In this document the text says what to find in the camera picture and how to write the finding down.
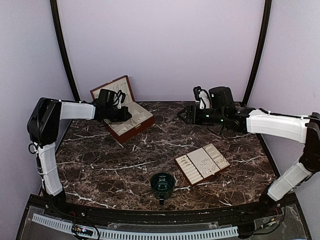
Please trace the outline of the red jewelry tray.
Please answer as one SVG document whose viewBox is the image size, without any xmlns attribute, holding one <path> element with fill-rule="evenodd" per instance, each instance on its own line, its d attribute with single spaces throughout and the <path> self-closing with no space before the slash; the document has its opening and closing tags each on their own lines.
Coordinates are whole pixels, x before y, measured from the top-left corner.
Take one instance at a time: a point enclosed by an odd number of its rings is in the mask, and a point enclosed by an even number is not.
<svg viewBox="0 0 320 240">
<path fill-rule="evenodd" d="M 212 143 L 177 157 L 174 162 L 191 187 L 210 179 L 230 166 Z"/>
</svg>

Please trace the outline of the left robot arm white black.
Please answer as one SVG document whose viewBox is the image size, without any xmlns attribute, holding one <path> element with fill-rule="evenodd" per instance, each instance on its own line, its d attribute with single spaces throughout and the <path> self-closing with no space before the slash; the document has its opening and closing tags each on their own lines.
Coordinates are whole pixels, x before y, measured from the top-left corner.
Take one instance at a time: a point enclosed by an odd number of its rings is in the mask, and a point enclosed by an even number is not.
<svg viewBox="0 0 320 240">
<path fill-rule="evenodd" d="M 108 119 L 112 122 L 124 122 L 132 115 L 124 106 L 126 94 L 109 89 L 101 89 L 92 102 L 65 101 L 42 97 L 36 104 L 29 121 L 27 132 L 31 143 L 28 150 L 36 156 L 37 171 L 41 177 L 43 195 L 48 197 L 51 210 L 60 218 L 71 213 L 65 203 L 66 194 L 60 181 L 56 162 L 56 141 L 62 120 Z"/>
</svg>

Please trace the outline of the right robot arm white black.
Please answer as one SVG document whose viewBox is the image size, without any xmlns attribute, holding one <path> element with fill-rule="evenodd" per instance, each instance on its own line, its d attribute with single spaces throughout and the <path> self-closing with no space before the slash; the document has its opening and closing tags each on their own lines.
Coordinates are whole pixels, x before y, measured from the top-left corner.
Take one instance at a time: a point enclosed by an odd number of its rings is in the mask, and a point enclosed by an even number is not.
<svg viewBox="0 0 320 240">
<path fill-rule="evenodd" d="M 304 144 L 302 155 L 261 195 L 255 213 L 266 217 L 275 203 L 288 192 L 320 171 L 320 115 L 290 115 L 247 107 L 234 101 L 229 87 L 205 90 L 193 88 L 195 104 L 188 105 L 177 116 L 189 125 L 220 125 L 243 134 L 264 134 Z"/>
</svg>

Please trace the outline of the red jewelry box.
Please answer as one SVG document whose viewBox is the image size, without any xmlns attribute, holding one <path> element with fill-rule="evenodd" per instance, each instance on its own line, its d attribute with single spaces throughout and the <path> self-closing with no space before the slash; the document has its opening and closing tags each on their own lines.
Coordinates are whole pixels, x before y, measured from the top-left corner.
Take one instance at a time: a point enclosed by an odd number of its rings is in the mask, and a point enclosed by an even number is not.
<svg viewBox="0 0 320 240">
<path fill-rule="evenodd" d="M 119 142 L 124 143 L 155 123 L 155 116 L 140 106 L 132 91 L 127 75 L 121 76 L 90 90 L 92 99 L 105 99 L 109 107 L 113 107 L 105 119 L 105 127 Z"/>
</svg>

